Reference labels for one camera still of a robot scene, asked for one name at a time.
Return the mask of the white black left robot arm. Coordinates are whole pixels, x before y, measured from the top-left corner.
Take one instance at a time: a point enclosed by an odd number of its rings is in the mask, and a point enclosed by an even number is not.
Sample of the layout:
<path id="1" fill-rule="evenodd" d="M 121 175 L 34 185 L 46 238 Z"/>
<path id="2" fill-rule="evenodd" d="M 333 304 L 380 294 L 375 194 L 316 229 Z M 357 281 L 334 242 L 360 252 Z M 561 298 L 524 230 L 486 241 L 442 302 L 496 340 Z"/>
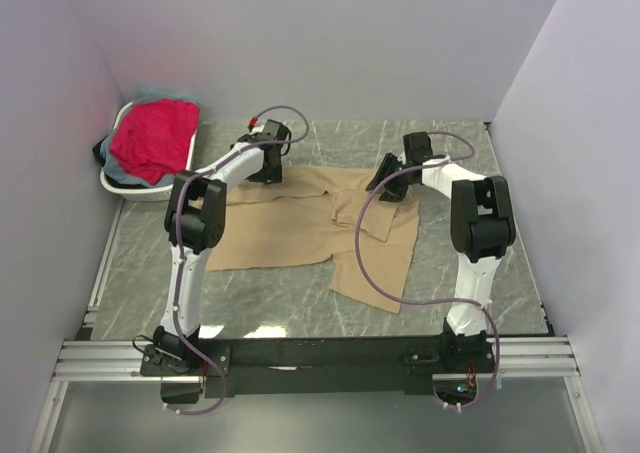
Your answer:
<path id="1" fill-rule="evenodd" d="M 166 365 L 179 375 L 193 372 L 201 362 L 196 346 L 200 296 L 209 255 L 224 234 L 228 194 L 245 180 L 267 185 L 282 181 L 282 149 L 291 132 L 274 120 L 260 127 L 256 121 L 220 159 L 184 170 L 174 181 L 164 220 L 171 244 L 170 287 L 152 339 Z"/>

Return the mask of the black garment in basket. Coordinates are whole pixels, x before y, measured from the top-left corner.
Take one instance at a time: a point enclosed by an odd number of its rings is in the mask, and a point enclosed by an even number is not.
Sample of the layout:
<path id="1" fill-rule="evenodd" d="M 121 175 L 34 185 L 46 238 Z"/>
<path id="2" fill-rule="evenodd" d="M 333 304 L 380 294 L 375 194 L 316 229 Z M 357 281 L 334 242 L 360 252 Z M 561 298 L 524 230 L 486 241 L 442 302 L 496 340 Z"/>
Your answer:
<path id="1" fill-rule="evenodd" d="M 93 157 L 101 167 L 106 183 L 117 189 L 143 189 L 145 187 L 143 179 L 127 173 L 111 152 L 113 137 L 113 134 L 109 134 L 92 147 Z"/>

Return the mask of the red t shirt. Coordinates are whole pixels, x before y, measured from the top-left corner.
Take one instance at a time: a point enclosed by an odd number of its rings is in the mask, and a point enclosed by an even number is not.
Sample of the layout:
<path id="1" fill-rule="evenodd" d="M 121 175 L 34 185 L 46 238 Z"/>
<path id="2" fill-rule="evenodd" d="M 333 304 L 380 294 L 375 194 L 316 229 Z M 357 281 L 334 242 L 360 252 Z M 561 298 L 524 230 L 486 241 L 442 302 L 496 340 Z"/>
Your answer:
<path id="1" fill-rule="evenodd" d="M 192 101 L 136 103 L 116 128 L 109 152 L 125 173 L 155 186 L 185 169 L 199 119 Z"/>

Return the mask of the white perforated laundry basket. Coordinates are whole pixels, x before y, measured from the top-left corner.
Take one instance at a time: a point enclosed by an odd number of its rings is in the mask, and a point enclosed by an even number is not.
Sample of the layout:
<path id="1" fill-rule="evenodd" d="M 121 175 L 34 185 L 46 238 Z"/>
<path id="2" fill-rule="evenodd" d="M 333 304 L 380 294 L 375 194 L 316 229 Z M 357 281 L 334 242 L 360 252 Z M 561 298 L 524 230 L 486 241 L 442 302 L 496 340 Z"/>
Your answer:
<path id="1" fill-rule="evenodd" d="M 122 119 L 129 113 L 129 110 L 133 107 L 133 102 L 126 103 L 117 113 L 116 118 L 113 123 L 113 130 L 118 127 L 122 121 Z M 190 169 L 193 164 L 194 157 L 194 149 L 195 149 L 195 140 L 197 137 L 197 128 L 194 130 L 194 133 L 191 138 L 189 152 L 187 156 L 185 169 Z M 140 201 L 140 202 L 156 202 L 156 201 L 167 201 L 169 200 L 172 192 L 172 184 L 168 184 L 160 187 L 153 188 L 121 188 L 119 186 L 115 186 L 115 183 L 112 184 L 110 181 L 110 177 L 105 174 L 103 168 L 100 169 L 100 183 L 105 188 L 106 191 L 119 195 L 125 200 L 129 201 Z"/>

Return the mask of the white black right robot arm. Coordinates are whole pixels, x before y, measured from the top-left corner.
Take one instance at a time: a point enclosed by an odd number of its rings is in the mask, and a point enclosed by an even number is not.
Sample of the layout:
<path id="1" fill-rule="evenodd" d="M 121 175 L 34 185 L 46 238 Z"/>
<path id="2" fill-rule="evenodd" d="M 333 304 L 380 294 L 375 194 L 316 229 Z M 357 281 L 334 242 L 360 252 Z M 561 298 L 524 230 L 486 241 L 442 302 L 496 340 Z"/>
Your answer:
<path id="1" fill-rule="evenodd" d="M 439 335 L 439 360 L 444 368 L 460 372 L 474 357 L 486 354 L 487 330 L 495 323 L 488 312 L 498 266 L 516 239 L 516 227 L 507 180 L 502 176 L 474 173 L 459 163 L 476 150 L 454 133 L 469 153 L 457 157 L 436 154 L 434 133 L 413 132 L 403 136 L 404 154 L 388 153 L 366 187 L 368 196 L 355 226 L 355 255 L 365 280 L 383 297 L 400 304 L 431 306 L 437 300 L 403 300 L 382 289 L 366 270 L 360 251 L 360 229 L 375 200 L 401 202 L 412 185 L 433 189 L 450 200 L 450 238 L 458 254 L 454 296 L 440 300 L 450 309 Z"/>

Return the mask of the beige t shirt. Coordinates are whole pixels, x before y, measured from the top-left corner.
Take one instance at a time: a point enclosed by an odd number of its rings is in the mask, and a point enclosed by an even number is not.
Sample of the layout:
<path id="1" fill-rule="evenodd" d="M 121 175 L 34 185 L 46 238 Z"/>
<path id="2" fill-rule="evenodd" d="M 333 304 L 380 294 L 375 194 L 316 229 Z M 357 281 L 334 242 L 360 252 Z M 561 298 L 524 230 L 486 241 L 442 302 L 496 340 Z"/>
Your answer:
<path id="1" fill-rule="evenodd" d="M 376 292 L 355 255 L 355 226 L 368 196 L 370 169 L 290 166 L 274 185 L 245 181 L 227 197 L 226 224 L 209 272 L 284 268 L 332 260 L 333 291 L 396 314 L 399 303 Z M 419 199 L 373 201 L 360 229 L 360 251 L 377 285 L 401 298 L 419 227 Z"/>

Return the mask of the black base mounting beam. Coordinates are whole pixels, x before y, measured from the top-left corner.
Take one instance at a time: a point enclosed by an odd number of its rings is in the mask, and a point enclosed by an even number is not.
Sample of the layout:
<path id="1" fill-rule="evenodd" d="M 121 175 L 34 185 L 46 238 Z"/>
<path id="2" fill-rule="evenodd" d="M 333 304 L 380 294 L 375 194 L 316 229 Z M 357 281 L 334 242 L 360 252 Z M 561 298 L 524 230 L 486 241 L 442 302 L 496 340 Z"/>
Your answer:
<path id="1" fill-rule="evenodd" d="M 171 404 L 260 394 L 402 392 L 431 395 L 439 375 L 470 379 L 496 367 L 492 340 L 437 336 L 200 339 L 207 365 L 186 348 L 171 355 L 149 344 L 140 373 L 162 382 Z"/>

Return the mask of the grey blue t shirt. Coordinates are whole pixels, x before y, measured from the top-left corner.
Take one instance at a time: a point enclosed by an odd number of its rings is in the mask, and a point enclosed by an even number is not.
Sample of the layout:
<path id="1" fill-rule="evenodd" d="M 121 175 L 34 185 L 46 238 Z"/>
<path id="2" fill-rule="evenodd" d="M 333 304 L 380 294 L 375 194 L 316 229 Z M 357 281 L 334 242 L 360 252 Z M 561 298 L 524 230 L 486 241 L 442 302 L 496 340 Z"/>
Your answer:
<path id="1" fill-rule="evenodd" d="M 200 120 L 191 95 L 141 88 L 132 104 L 93 147 L 94 157 L 118 188 L 164 187 L 186 168 Z"/>

